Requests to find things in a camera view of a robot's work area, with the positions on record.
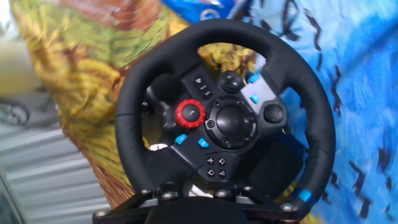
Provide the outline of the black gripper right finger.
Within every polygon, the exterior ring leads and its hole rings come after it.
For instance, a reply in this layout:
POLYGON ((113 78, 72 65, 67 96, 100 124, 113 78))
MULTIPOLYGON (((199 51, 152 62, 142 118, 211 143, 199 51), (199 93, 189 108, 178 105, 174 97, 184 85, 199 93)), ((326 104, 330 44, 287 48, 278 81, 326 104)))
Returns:
POLYGON ((298 207, 271 200, 265 193, 251 185, 220 184, 213 191, 213 198, 232 203, 246 219, 258 223, 299 223, 298 207))

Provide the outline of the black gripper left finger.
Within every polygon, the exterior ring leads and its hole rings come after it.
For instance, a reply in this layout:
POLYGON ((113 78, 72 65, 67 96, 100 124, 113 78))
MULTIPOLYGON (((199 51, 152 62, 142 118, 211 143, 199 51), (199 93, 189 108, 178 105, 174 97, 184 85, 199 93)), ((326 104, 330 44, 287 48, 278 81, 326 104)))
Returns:
POLYGON ((92 224, 144 223, 154 207, 178 198, 179 190, 172 182, 162 184, 155 190, 144 189, 112 210, 101 209, 95 212, 92 224))

